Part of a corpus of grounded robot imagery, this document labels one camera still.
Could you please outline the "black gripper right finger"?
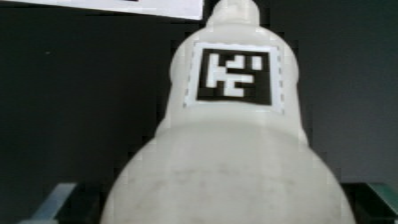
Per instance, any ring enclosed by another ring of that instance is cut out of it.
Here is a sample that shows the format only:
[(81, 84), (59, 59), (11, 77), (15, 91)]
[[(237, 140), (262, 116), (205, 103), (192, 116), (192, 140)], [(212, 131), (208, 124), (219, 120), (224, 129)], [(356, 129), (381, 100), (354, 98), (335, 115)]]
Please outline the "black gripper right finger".
[(398, 224), (398, 192), (384, 183), (345, 183), (358, 224)]

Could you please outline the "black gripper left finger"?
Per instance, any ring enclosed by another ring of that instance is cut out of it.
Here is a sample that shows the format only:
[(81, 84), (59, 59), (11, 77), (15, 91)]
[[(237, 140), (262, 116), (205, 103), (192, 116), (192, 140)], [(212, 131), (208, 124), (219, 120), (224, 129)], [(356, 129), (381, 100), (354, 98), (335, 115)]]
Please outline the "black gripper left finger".
[(100, 224), (105, 196), (100, 183), (59, 183), (33, 216), (17, 224)]

